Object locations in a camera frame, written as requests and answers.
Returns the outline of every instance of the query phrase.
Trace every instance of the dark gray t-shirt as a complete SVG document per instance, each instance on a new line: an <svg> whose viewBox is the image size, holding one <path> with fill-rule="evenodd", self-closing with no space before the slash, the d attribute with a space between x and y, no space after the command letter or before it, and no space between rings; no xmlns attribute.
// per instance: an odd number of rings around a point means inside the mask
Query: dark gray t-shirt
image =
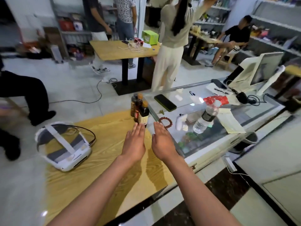
<svg viewBox="0 0 301 226"><path fill-rule="evenodd" d="M105 32L105 28L100 23L98 23L98 21L93 17L91 13L91 9L96 8L99 15L103 19L102 7L101 4L98 3L98 0L82 0L82 3L84 5L89 30L91 32Z"/></svg>

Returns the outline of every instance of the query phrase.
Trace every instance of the plastic water bottle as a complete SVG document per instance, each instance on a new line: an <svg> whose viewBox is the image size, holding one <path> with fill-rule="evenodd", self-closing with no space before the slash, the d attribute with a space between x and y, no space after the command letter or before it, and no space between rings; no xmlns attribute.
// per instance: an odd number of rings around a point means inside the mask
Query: plastic water bottle
<svg viewBox="0 0 301 226"><path fill-rule="evenodd" d="M208 125L214 120L214 118L219 113L219 107L221 106L221 102L216 100L213 104L208 105L203 115L196 121L193 126L193 131L195 133L201 134L203 133Z"/></svg>

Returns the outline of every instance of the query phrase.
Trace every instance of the beige pants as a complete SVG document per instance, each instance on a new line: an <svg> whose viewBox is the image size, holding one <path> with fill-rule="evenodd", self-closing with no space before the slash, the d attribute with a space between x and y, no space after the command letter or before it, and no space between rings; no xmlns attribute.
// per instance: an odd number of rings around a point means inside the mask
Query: beige pants
<svg viewBox="0 0 301 226"><path fill-rule="evenodd" d="M159 90L165 71L167 75L163 90L171 88L181 64L183 51L184 47L169 48L161 45L153 72L152 92Z"/></svg>
<svg viewBox="0 0 301 226"><path fill-rule="evenodd" d="M99 40L99 41L107 41L108 37L106 35L106 32L92 32L92 40ZM101 60L96 52L94 52L95 58L93 60L93 66L95 69L101 69L103 68L104 61Z"/></svg>

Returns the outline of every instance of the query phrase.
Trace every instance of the smartphone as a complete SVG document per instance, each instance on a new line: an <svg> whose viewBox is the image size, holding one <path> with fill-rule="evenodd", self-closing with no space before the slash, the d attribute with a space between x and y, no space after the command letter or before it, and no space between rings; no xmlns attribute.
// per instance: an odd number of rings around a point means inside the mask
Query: smartphone
<svg viewBox="0 0 301 226"><path fill-rule="evenodd" d="M214 83L220 89L227 89L227 87L223 83L221 83L220 80L211 79L211 82Z"/></svg>
<svg viewBox="0 0 301 226"><path fill-rule="evenodd" d="M177 106L168 100L163 94L156 95L154 99L162 105L168 112L174 111Z"/></svg>

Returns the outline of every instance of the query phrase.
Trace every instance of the black t-shirt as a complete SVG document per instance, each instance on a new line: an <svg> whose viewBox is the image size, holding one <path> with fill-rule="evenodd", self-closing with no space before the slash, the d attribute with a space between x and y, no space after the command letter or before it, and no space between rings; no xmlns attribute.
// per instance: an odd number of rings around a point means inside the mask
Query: black t-shirt
<svg viewBox="0 0 301 226"><path fill-rule="evenodd" d="M247 43L250 39L251 31L248 27L244 27L242 30L240 30L236 25L225 31L225 34L230 35L229 41L235 41L236 43Z"/></svg>
<svg viewBox="0 0 301 226"><path fill-rule="evenodd" d="M92 8L96 8L99 15L103 19L103 11L101 5L98 3L98 0L82 0L85 10L85 16L87 19L88 27L91 32L105 32L105 28L98 23L98 21L93 17L91 13Z"/></svg>

